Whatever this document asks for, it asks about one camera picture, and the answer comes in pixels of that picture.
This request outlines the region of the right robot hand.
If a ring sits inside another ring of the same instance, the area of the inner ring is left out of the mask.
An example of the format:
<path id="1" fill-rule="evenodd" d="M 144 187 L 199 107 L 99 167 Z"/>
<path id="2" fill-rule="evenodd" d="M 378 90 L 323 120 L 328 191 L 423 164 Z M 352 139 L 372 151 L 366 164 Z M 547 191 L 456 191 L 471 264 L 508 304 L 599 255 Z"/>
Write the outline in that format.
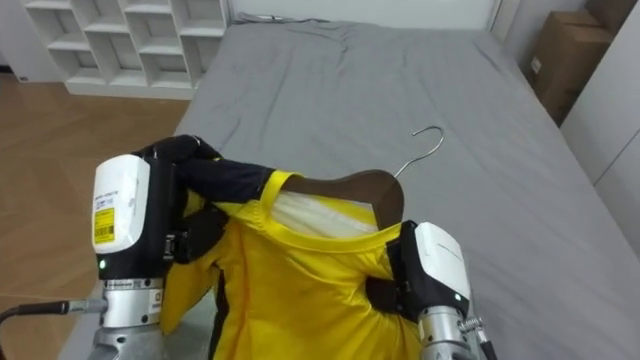
<path id="1" fill-rule="evenodd" d="M 471 290 L 460 245 L 442 228 L 412 220 L 385 245 L 391 278 L 368 277 L 365 291 L 373 308 L 414 323 L 427 309 L 445 306 L 469 314 Z"/>

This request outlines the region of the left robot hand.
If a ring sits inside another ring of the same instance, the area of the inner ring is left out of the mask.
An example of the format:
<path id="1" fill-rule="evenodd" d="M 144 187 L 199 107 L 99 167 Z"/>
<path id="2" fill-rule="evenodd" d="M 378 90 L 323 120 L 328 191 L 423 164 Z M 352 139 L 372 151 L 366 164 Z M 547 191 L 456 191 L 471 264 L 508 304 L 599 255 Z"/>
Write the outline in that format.
<path id="1" fill-rule="evenodd" d="M 205 255 L 228 217 L 188 192 L 179 166 L 220 156 L 201 138 L 165 138 L 96 168 L 92 245 L 102 281 L 156 279 Z"/>

